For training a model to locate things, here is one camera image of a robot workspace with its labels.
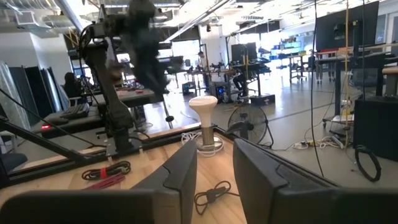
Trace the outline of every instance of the standing fan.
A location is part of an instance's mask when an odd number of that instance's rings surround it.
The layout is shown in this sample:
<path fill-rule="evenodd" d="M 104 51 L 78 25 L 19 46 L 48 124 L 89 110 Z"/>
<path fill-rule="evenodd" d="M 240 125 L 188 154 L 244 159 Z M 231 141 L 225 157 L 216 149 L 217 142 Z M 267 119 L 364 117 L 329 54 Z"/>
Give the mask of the standing fan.
<path fill-rule="evenodd" d="M 266 135 L 267 131 L 271 136 L 272 142 L 267 147 L 272 147 L 274 139 L 268 127 L 266 114 L 260 107 L 245 105 L 236 108 L 229 117 L 227 133 L 247 139 L 250 142 L 259 144 Z"/>

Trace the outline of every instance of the robotic arm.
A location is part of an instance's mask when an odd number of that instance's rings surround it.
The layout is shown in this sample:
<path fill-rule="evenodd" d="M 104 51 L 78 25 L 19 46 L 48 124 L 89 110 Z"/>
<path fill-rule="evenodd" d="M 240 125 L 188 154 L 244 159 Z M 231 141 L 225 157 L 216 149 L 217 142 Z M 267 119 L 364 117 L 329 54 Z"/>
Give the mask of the robotic arm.
<path fill-rule="evenodd" d="M 156 8 L 150 0 L 131 0 L 126 15 L 108 15 L 99 23 L 84 28 L 80 34 L 79 55 L 91 68 L 101 86 L 107 104 L 106 127 L 108 134 L 113 136 L 116 151 L 132 148 L 128 129 L 133 127 L 134 120 L 114 89 L 113 74 L 118 73 L 120 66 L 107 63 L 107 41 L 94 44 L 90 44 L 90 41 L 119 36 L 130 55 L 131 63 L 134 65 L 134 76 L 138 82 L 155 94 L 162 95 L 169 82 L 157 59 L 157 32 L 149 27 L 155 12 Z"/>
<path fill-rule="evenodd" d="M 126 15 L 108 15 L 103 21 L 90 25 L 86 39 L 119 36 L 121 45 L 129 53 L 138 82 L 155 94 L 163 94 L 169 81 L 157 59 L 159 35 L 155 29 L 149 27 L 156 10 L 150 0 L 131 0 Z"/>

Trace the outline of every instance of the ceiling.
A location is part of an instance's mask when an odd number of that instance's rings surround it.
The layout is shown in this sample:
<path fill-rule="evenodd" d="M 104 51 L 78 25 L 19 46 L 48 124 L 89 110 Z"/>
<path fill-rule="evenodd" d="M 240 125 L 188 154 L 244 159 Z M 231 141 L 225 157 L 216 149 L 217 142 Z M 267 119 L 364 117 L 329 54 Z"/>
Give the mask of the ceiling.
<path fill-rule="evenodd" d="M 85 25 L 97 20 L 98 5 L 105 4 L 108 14 L 126 12 L 129 0 L 0 0 L 0 32 L 66 33 L 73 29 L 68 17 L 59 16 L 58 3 L 67 1 Z M 288 19 L 311 21 L 315 18 L 314 0 L 151 0 L 161 9 L 155 18 L 157 26 L 184 26 L 197 24 L 218 26 L 225 22 L 265 23 L 269 20 Z M 196 18 L 223 1 L 220 8 Z M 346 0 L 317 0 L 318 16 L 345 9 Z M 351 7 L 362 0 L 349 0 Z"/>

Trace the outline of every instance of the wooden tabletop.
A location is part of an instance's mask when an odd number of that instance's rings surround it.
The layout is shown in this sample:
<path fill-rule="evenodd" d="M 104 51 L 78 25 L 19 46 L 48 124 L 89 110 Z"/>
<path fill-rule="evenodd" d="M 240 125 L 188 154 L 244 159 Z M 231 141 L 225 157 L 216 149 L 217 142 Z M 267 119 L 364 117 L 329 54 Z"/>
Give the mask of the wooden tabletop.
<path fill-rule="evenodd" d="M 182 128 L 168 130 L 166 132 L 156 133 L 152 136 L 180 131 L 198 126 L 192 124 Z M 236 183 L 233 170 L 233 143 L 223 138 L 224 150 L 217 153 L 213 157 L 202 157 L 198 155 L 198 172 L 196 193 L 205 192 L 213 188 L 218 182 L 227 180 L 231 182 L 231 192 L 237 193 Z M 131 163 L 131 172 L 126 175 L 126 179 L 108 189 L 130 189 L 142 179 L 153 173 L 160 167 L 171 155 L 179 148 L 181 143 L 173 143 L 162 147 L 157 147 L 144 151 L 139 154 L 123 157 L 120 161 L 129 161 Z M 92 152 L 100 149 L 87 149 Z M 46 159 L 42 162 L 50 162 L 63 159 L 62 156 Z M 40 161 L 34 164 L 27 164 L 26 167 L 36 166 Z M 29 191 L 29 190 L 49 190 L 49 189 L 83 189 L 96 183 L 96 181 L 87 181 L 81 178 L 81 174 L 88 169 L 97 169 L 109 166 L 110 163 L 100 162 L 90 166 L 82 167 L 67 172 L 62 172 L 41 179 L 25 182 L 19 185 L 11 186 L 0 190 L 0 206 L 10 197 Z M 232 195 L 224 195 L 215 203 L 211 204 L 205 214 L 200 216 L 193 207 L 192 223 L 245 223 L 243 208 L 238 197 Z"/>
<path fill-rule="evenodd" d="M 382 72 L 385 75 L 398 75 L 398 66 L 384 68 Z"/>

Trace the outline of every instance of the speaker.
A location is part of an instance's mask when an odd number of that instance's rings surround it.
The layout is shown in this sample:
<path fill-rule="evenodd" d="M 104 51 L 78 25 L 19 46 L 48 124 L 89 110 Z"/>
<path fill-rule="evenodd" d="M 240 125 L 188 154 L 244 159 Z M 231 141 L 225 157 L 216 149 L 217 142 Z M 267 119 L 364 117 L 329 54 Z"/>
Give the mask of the speaker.
<path fill-rule="evenodd" d="M 373 96 L 355 101 L 354 147 L 370 149 L 376 156 L 398 162 L 398 98 Z"/>

